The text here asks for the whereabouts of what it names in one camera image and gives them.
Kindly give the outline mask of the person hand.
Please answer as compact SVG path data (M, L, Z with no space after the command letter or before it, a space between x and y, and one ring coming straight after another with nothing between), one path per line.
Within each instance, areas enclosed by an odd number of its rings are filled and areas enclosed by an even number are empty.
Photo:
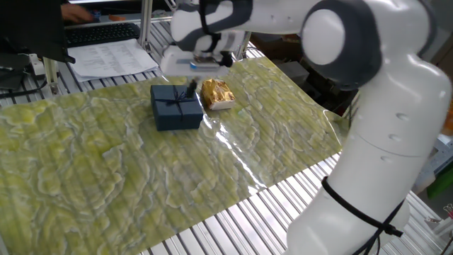
M72 23L90 23L93 21L93 15L84 7L76 4L62 4L61 11L64 21L71 21Z

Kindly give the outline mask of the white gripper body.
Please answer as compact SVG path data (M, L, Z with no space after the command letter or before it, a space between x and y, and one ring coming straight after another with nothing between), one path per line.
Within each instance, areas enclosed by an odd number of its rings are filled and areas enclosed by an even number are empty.
M226 75L231 67L231 53L218 52L196 55L182 51L175 45L168 46L161 58L160 68L172 77L217 77Z

